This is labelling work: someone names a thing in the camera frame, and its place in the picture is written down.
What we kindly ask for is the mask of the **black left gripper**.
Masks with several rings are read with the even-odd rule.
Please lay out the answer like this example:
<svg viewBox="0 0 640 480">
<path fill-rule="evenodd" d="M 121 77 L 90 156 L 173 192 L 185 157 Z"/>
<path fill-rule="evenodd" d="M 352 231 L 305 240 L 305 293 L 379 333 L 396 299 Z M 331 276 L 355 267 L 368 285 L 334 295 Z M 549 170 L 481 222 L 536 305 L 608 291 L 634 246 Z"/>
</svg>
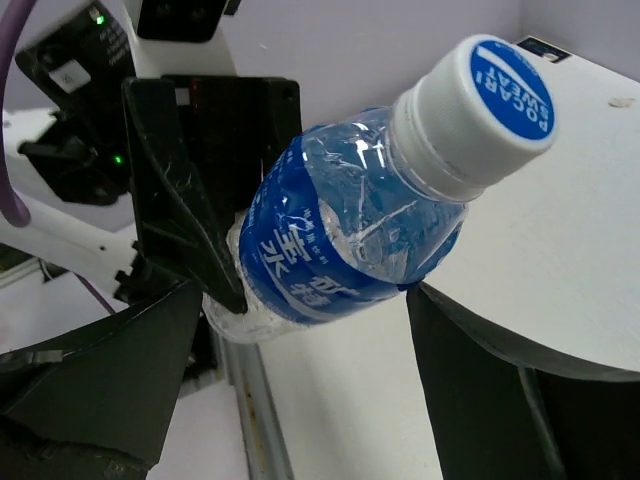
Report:
<svg viewBox="0 0 640 480">
<path fill-rule="evenodd" d="M 282 77 L 169 79 L 122 84 L 139 252 L 243 314 L 245 291 L 222 225 L 249 207 L 301 133 L 300 86 Z"/>
</svg>

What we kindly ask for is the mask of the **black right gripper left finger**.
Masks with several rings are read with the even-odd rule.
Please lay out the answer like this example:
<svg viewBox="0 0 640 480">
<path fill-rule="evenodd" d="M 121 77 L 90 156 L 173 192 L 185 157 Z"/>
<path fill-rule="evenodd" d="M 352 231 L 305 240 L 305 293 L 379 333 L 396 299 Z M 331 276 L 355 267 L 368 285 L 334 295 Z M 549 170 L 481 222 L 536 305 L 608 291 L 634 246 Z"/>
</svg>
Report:
<svg viewBox="0 0 640 480">
<path fill-rule="evenodd" d="M 146 478 L 161 457 L 201 299 L 185 283 L 2 354 L 2 478 Z"/>
</svg>

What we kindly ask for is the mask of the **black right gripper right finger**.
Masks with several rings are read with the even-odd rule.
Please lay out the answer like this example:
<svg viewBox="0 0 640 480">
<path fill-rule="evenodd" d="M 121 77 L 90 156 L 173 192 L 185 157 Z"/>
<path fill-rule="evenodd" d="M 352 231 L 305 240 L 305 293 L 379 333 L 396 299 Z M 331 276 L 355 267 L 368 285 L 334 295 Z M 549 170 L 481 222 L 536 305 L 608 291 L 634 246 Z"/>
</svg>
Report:
<svg viewBox="0 0 640 480">
<path fill-rule="evenodd" d="M 447 479 L 635 479 L 639 376 L 494 324 L 431 286 L 406 296 Z"/>
</svg>

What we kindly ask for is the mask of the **clear bottle blue label white cap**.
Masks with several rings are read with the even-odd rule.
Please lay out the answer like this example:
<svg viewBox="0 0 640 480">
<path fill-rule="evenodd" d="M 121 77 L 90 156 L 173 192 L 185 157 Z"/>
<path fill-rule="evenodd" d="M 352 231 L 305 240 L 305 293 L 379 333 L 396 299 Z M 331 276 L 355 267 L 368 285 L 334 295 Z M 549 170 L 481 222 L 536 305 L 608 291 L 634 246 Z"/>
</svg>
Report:
<svg viewBox="0 0 640 480">
<path fill-rule="evenodd" d="M 294 138 L 227 236 L 248 309 L 205 297 L 207 320 L 252 344 L 397 296 L 451 251 L 469 204 L 556 131 L 551 93 L 521 52 L 462 40 L 394 104 Z"/>
</svg>

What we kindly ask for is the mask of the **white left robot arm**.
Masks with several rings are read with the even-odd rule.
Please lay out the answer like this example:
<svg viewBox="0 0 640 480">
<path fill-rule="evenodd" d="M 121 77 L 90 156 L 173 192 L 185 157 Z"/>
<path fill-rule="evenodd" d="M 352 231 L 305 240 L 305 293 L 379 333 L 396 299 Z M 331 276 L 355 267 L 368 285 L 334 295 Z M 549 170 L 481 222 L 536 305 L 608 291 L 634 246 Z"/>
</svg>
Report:
<svg viewBox="0 0 640 480">
<path fill-rule="evenodd" d="M 262 175 L 300 133 L 300 88 L 241 76 L 220 26 L 234 1 L 85 1 L 31 42 L 1 16 L 1 67 L 54 108 L 5 112 L 1 241 L 136 303 L 182 282 L 236 314 L 227 244 Z"/>
</svg>

